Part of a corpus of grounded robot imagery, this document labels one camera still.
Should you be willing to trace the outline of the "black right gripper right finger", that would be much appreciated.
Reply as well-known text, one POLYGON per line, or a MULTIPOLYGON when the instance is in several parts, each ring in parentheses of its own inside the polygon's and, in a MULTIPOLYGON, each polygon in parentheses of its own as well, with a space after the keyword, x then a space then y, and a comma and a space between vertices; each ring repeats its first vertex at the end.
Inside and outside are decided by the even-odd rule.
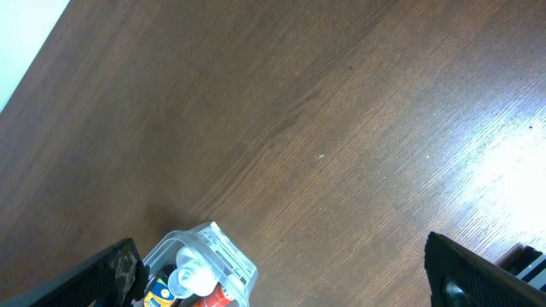
POLYGON ((432 307, 545 307, 545 292, 444 235, 430 233, 424 252, 432 307))

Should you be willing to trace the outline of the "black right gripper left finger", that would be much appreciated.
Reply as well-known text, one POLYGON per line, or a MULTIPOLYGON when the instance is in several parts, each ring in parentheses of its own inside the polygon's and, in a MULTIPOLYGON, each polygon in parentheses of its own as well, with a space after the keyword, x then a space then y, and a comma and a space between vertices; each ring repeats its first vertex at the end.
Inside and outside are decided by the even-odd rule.
POLYGON ((132 238, 123 239, 57 279, 1 303, 2 307, 122 307, 144 297, 149 267, 132 238))

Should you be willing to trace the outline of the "orange tablet tube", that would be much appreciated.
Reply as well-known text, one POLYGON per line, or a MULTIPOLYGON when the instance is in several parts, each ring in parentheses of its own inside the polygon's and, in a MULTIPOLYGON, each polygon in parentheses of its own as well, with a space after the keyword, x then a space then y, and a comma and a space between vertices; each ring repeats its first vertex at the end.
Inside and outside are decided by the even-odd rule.
POLYGON ((228 290, 220 283, 205 297, 199 298, 192 307, 226 307, 234 300, 228 290))

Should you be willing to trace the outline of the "white spray bottle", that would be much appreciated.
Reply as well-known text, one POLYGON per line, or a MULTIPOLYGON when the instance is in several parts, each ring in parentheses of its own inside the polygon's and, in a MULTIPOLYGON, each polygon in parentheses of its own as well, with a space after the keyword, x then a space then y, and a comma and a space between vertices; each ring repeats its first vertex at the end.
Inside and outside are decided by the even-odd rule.
POLYGON ((205 297, 218 283, 212 266, 198 253, 183 246, 176 255, 176 268, 168 278, 168 287, 176 298, 186 299, 192 295, 205 297))

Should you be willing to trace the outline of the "dark bottle white cap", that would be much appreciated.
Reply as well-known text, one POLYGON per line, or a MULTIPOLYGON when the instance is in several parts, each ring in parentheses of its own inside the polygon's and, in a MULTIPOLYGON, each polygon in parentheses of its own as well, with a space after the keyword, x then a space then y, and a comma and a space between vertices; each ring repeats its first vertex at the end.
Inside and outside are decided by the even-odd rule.
POLYGON ((179 300, 168 287, 168 278, 175 268, 174 264, 167 264, 157 273, 142 301, 144 307, 173 307, 178 305, 179 300))

